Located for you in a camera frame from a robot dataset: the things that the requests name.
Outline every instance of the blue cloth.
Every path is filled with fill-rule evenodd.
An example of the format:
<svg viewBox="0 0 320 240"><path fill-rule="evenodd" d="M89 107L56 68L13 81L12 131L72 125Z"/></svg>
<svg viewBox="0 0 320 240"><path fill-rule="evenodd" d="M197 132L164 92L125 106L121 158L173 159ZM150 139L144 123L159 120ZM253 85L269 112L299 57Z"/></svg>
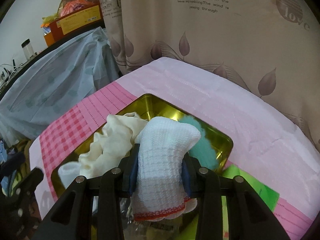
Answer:
<svg viewBox="0 0 320 240"><path fill-rule="evenodd" d="M0 101L0 136L10 147L36 139L85 97L118 79L105 31L99 27L67 41L34 63Z"/></svg>
<svg viewBox="0 0 320 240"><path fill-rule="evenodd" d="M4 148L4 143L0 141L0 162L6 162L10 159L10 156L13 154L7 154L7 150ZM14 171L10 176L4 176L1 181L1 187L3 188L3 192L8 196L12 190L12 184L14 181L14 177L16 176L17 171Z"/></svg>

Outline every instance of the orange bag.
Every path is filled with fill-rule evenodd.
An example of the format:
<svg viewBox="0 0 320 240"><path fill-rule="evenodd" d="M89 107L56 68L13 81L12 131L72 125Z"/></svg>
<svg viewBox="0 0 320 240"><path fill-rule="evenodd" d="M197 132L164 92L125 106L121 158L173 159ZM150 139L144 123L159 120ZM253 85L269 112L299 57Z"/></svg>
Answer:
<svg viewBox="0 0 320 240"><path fill-rule="evenodd" d="M67 2L67 4L64 6L60 13L60 17L90 5L94 5L94 3L88 2L87 0L72 0L70 2Z"/></svg>

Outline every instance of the cream cloth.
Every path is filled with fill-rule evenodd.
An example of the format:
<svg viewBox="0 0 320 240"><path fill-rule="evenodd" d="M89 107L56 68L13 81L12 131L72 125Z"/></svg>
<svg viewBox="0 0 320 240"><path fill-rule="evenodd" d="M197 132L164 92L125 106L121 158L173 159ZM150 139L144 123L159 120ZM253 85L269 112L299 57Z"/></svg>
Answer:
<svg viewBox="0 0 320 240"><path fill-rule="evenodd" d="M148 121L141 119L136 112L125 115L109 114L102 134L94 133L90 151L79 156L80 175L90 179L118 167L147 123Z"/></svg>

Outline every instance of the beige curtain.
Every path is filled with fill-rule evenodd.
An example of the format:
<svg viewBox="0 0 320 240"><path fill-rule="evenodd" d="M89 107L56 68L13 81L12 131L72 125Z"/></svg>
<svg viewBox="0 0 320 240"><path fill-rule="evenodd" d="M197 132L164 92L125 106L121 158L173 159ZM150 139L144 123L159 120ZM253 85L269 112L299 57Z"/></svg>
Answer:
<svg viewBox="0 0 320 240"><path fill-rule="evenodd" d="M257 95L320 150L320 26L304 0L100 0L123 73L182 60Z"/></svg>

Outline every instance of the cardboard box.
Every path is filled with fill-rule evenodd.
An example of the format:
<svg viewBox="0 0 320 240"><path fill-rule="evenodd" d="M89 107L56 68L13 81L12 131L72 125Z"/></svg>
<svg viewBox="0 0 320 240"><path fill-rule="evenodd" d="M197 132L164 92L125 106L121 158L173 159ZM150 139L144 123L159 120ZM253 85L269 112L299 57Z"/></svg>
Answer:
<svg viewBox="0 0 320 240"><path fill-rule="evenodd" d="M53 39L54 41L58 41L76 29L102 18L99 4L81 8L50 23Z"/></svg>
<svg viewBox="0 0 320 240"><path fill-rule="evenodd" d="M44 40L47 43L47 46L54 44L54 38L52 32L49 32L47 35L44 35Z"/></svg>

